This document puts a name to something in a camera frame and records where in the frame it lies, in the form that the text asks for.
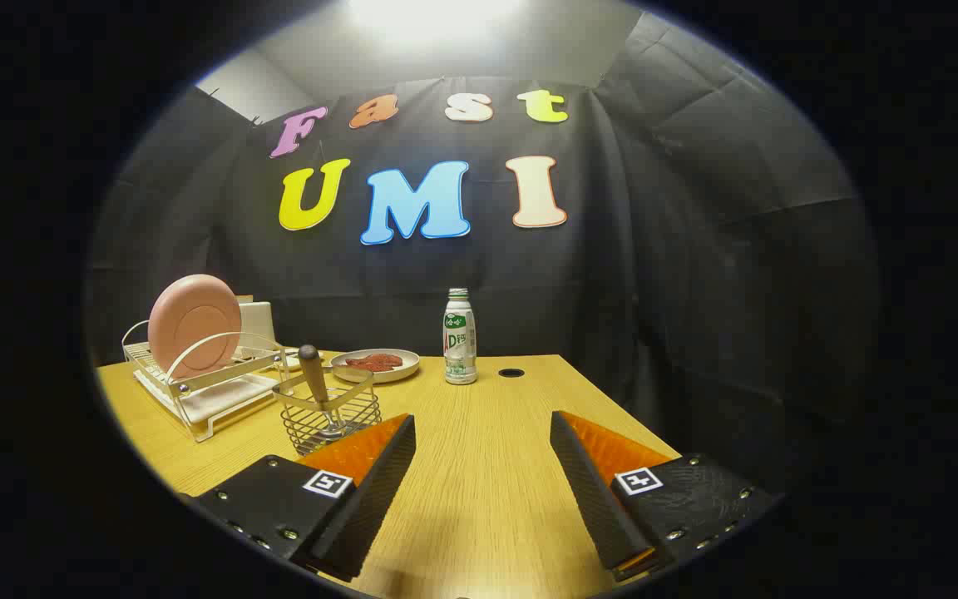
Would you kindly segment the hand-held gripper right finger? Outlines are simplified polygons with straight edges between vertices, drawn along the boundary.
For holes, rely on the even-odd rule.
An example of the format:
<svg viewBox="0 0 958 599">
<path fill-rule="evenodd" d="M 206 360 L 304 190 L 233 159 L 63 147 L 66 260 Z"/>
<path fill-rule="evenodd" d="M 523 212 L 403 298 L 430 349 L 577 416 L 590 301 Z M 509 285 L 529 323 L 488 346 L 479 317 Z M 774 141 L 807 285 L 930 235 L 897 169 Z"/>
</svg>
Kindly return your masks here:
<svg viewBox="0 0 958 599">
<path fill-rule="evenodd" d="M 562 410 L 551 415 L 549 443 L 616 582 L 680 569 L 779 504 L 778 494 L 703 453 L 671 458 Z"/>
</svg>

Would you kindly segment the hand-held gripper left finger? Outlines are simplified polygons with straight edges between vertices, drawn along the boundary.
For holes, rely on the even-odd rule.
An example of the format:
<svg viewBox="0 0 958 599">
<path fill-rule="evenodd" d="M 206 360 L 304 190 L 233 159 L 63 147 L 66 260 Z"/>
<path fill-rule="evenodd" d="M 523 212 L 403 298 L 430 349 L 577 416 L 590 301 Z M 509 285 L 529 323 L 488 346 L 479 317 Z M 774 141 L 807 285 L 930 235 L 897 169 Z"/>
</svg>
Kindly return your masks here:
<svg viewBox="0 0 958 599">
<path fill-rule="evenodd" d="M 350 582 L 415 452 L 415 418 L 399 414 L 305 458 L 263 456 L 184 504 L 282 561 Z"/>
</svg>

